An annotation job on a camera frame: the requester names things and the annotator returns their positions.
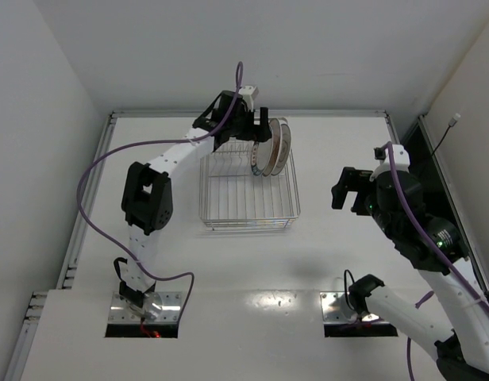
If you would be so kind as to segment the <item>orange patterned white plate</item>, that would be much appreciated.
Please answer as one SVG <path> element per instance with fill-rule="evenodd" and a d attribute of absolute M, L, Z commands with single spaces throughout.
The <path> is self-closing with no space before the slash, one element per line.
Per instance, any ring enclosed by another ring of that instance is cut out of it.
<path fill-rule="evenodd" d="M 271 129 L 271 155 L 268 159 L 267 166 L 263 170 L 263 177 L 268 177 L 272 175 L 272 172 L 279 161 L 279 154 L 281 153 L 281 146 L 283 141 L 282 125 L 279 119 L 272 118 L 269 121 L 269 127 Z"/>

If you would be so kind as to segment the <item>black line patterned plate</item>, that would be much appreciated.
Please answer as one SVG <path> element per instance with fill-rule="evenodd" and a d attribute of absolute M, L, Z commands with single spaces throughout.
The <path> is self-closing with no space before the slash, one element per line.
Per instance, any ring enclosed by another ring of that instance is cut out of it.
<path fill-rule="evenodd" d="M 288 156 L 291 150 L 291 129 L 289 125 L 286 123 L 282 123 L 281 132 L 282 132 L 281 148 L 280 148 L 279 157 L 276 166 L 273 172 L 271 173 L 272 175 L 278 175 L 283 170 L 283 168 L 287 163 Z"/>

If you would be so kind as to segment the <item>metal wire dish rack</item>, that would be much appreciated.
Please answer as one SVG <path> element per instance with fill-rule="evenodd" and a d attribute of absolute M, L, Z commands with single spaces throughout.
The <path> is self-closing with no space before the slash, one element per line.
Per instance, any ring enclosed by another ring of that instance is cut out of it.
<path fill-rule="evenodd" d="M 254 142 L 236 139 L 201 160 L 199 217 L 210 230 L 284 229 L 301 213 L 292 150 L 278 175 L 254 176 Z"/>

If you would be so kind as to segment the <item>green rimmed white plate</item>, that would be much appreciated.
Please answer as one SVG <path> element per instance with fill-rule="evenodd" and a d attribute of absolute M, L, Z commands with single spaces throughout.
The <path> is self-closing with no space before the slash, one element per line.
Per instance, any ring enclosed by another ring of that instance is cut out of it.
<path fill-rule="evenodd" d="M 251 153 L 251 170 L 254 176 L 260 176 L 263 174 L 264 169 L 267 167 L 270 160 L 271 147 L 271 140 L 267 140 L 265 142 L 256 141 L 253 144 Z"/>

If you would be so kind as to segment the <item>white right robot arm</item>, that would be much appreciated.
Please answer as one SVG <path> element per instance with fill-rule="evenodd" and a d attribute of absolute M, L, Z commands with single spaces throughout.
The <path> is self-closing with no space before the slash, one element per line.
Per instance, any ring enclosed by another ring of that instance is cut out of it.
<path fill-rule="evenodd" d="M 331 189 L 332 207 L 342 209 L 348 193 L 355 193 L 351 211 L 374 220 L 428 283 L 449 323 L 436 323 L 371 274 L 344 284 L 346 320 L 354 325 L 374 314 L 389 322 L 432 358 L 446 380 L 489 380 L 489 302 L 458 228 L 427 212 L 402 145 L 388 142 L 374 154 L 379 164 L 373 171 L 343 168 Z"/>

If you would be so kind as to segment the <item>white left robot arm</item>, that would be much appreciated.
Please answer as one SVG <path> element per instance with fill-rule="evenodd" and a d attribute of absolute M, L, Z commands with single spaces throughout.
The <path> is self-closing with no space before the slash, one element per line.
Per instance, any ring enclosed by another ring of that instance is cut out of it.
<path fill-rule="evenodd" d="M 223 91 L 197 117 L 184 136 L 166 152 L 146 164 L 133 163 L 128 170 L 121 209 L 129 226 L 125 270 L 116 268 L 120 278 L 119 294 L 135 310 L 143 310 L 155 290 L 156 281 L 146 271 L 156 260 L 160 231 L 173 215 L 172 186 L 192 164 L 215 152 L 234 138 L 265 142 L 271 138 L 268 108 L 260 109 L 255 122 L 255 86 L 238 92 Z"/>

